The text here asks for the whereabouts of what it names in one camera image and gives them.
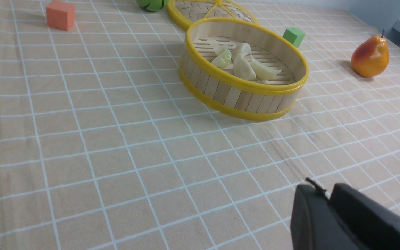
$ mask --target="grid pattern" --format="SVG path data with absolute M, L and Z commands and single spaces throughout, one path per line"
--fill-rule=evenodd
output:
M 289 113 L 233 119 L 183 87 L 184 32 L 132 0 L 0 0 L 0 249 L 291 249 L 294 187 L 345 182 L 400 215 L 400 49 L 349 68 L 377 30 L 345 11 L 239 3 L 305 31 L 310 79 Z

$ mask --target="green ball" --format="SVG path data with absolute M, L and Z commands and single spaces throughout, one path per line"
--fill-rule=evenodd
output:
M 137 0 L 138 5 L 146 11 L 157 12 L 163 9 L 169 0 Z

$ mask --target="gray wall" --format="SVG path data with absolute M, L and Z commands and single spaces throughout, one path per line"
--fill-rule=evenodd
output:
M 392 28 L 400 19 L 400 0 L 354 0 L 349 11 L 366 24 L 385 29 L 386 38 L 400 44 L 400 33 Z

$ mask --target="yellow rim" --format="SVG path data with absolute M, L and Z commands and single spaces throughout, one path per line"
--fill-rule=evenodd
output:
M 187 30 L 193 24 L 193 22 L 191 20 L 187 19 L 185 16 L 183 16 L 178 11 L 178 9 L 175 7 L 175 2 L 176 1 L 177 0 L 169 0 L 169 2 L 168 2 L 168 15 L 169 15 L 170 19 L 172 19 L 172 21 L 174 21 L 179 27 L 181 27 L 183 30 Z M 187 0 L 187 1 L 203 2 L 201 0 Z M 254 24 L 255 25 L 259 25 L 259 21 L 247 9 L 243 8 L 242 6 L 240 6 L 240 5 L 236 4 L 236 3 L 232 3 L 232 5 L 234 5 L 238 9 L 246 12 L 251 17 L 251 19 L 254 22 Z
M 254 28 L 257 28 L 259 30 L 262 30 L 263 32 L 266 32 L 272 36 L 275 36 L 276 38 L 280 39 L 283 41 L 287 46 L 289 46 L 294 52 L 299 55 L 300 60 L 302 63 L 305 65 L 305 76 L 298 80 L 295 83 L 288 84 L 288 85 L 267 85 L 267 84 L 259 84 L 251 81 L 246 81 L 244 79 L 238 78 L 236 76 L 233 76 L 216 66 L 214 66 L 212 63 L 210 63 L 208 60 L 206 60 L 200 53 L 197 51 L 197 49 L 194 47 L 194 44 L 192 43 L 191 39 L 191 31 L 194 27 L 196 27 L 199 24 L 203 24 L 205 22 L 215 22 L 215 21 L 226 21 L 226 22 L 235 22 L 239 24 L 244 24 L 248 25 Z M 302 55 L 302 53 L 294 47 L 289 41 L 286 41 L 282 36 L 277 35 L 276 33 L 261 27 L 259 25 L 242 21 L 239 19 L 231 19 L 231 18 L 226 18 L 226 17 L 214 17 L 214 18 L 207 18 L 207 19 L 202 19 L 198 20 L 195 22 L 193 25 L 191 25 L 186 32 L 186 37 L 184 39 L 185 47 L 187 52 L 189 53 L 189 56 L 191 59 L 194 61 L 194 63 L 200 67 L 203 71 L 205 71 L 207 74 L 210 76 L 214 77 L 218 81 L 225 82 L 231 87 L 234 87 L 239 90 L 243 90 L 246 92 L 254 93 L 254 94 L 260 94 L 260 95 L 289 95 L 294 92 L 299 91 L 305 82 L 308 80 L 308 63 L 305 60 L 305 57 Z
M 257 122 L 263 122 L 265 120 L 274 120 L 279 117 L 284 116 L 294 105 L 292 103 L 289 107 L 287 107 L 285 110 L 280 111 L 280 112 L 275 112 L 275 113 L 270 113 L 270 114 L 259 114 L 259 113 L 252 113 L 252 112 L 246 112 L 246 111 L 241 111 L 238 109 L 233 109 L 229 106 L 223 105 L 214 99 L 210 98 L 209 96 L 203 94 L 198 90 L 192 83 L 191 81 L 187 78 L 187 76 L 184 74 L 182 68 L 181 68 L 181 63 L 179 66 L 179 74 L 181 81 L 183 82 L 183 85 L 191 92 L 192 95 L 195 96 L 199 101 L 202 103 L 206 104 L 208 107 L 211 109 L 215 109 L 221 113 L 227 114 L 232 117 L 244 119 L 244 120 L 254 120 Z

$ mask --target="bamboo steamer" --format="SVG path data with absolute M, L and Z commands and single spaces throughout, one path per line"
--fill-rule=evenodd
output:
M 169 0 L 168 16 L 183 30 L 210 17 L 228 17 L 259 24 L 248 10 L 231 0 Z
M 223 44 L 251 45 L 259 62 L 283 71 L 268 81 L 246 81 L 211 64 Z M 179 73 L 184 86 L 207 106 L 245 120 L 272 120 L 286 114 L 308 79 L 300 51 L 259 25 L 224 17 L 201 19 L 187 30 Z

